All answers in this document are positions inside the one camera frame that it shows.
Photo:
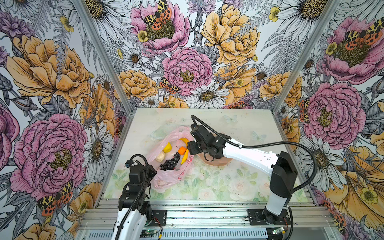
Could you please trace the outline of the orange fake tangerine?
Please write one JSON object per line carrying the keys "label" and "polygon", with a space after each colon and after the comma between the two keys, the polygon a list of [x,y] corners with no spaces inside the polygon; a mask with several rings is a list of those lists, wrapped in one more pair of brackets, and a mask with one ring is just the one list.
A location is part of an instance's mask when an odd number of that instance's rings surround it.
{"label": "orange fake tangerine", "polygon": [[183,156],[187,151],[187,148],[186,147],[180,147],[179,150],[178,150],[178,153],[180,156]]}

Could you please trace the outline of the pink plastic bag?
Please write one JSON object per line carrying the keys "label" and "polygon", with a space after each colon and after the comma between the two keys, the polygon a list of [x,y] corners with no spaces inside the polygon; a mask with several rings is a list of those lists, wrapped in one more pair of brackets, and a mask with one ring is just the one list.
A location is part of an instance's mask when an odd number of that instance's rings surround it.
{"label": "pink plastic bag", "polygon": [[184,180],[194,159],[187,149],[192,140],[189,127],[177,127],[149,152],[148,163],[157,172],[151,184],[157,192],[163,193]]}

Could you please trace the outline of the yellow fake lemon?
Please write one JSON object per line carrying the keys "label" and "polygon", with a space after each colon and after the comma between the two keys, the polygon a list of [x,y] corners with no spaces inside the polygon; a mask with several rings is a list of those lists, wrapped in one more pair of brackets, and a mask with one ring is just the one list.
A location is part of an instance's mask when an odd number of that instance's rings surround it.
{"label": "yellow fake lemon", "polygon": [[169,153],[172,150],[172,145],[171,143],[167,143],[167,145],[164,147],[163,152],[164,153]]}

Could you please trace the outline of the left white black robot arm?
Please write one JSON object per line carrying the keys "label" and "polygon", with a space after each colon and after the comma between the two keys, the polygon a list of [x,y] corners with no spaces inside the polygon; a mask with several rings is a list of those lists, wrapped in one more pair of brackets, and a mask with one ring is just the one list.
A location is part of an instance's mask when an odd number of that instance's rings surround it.
{"label": "left white black robot arm", "polygon": [[147,221],[152,217],[152,206],[146,190],[157,171],[151,165],[137,163],[130,167],[129,182],[118,201],[118,216],[113,240],[138,240]]}

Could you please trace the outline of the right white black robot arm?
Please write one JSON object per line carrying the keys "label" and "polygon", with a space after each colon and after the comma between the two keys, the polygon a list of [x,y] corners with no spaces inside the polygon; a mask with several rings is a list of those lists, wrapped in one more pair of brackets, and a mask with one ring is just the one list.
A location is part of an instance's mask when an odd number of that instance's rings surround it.
{"label": "right white black robot arm", "polygon": [[206,127],[197,124],[191,125],[191,135],[194,139],[188,143],[188,150],[192,155],[209,155],[213,161],[232,159],[263,172],[270,181],[269,198],[264,209],[254,219],[272,225],[283,218],[283,208],[291,200],[298,176],[288,153],[282,151],[276,154],[257,147],[246,147],[230,136],[214,135]]}

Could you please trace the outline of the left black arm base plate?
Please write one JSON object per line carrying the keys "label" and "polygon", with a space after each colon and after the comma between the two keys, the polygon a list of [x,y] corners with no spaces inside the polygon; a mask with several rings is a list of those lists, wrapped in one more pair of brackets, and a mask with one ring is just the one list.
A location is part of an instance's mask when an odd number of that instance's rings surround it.
{"label": "left black arm base plate", "polygon": [[148,220],[147,227],[165,227],[167,223],[167,210],[152,210],[152,218]]}

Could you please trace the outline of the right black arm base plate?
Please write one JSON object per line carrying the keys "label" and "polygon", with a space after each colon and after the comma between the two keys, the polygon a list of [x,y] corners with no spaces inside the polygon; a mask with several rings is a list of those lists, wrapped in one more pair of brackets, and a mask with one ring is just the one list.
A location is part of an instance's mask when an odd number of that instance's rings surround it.
{"label": "right black arm base plate", "polygon": [[264,225],[290,225],[291,218],[289,211],[283,209],[278,216],[269,213],[265,209],[248,209],[245,221],[250,222],[251,226],[264,226]]}

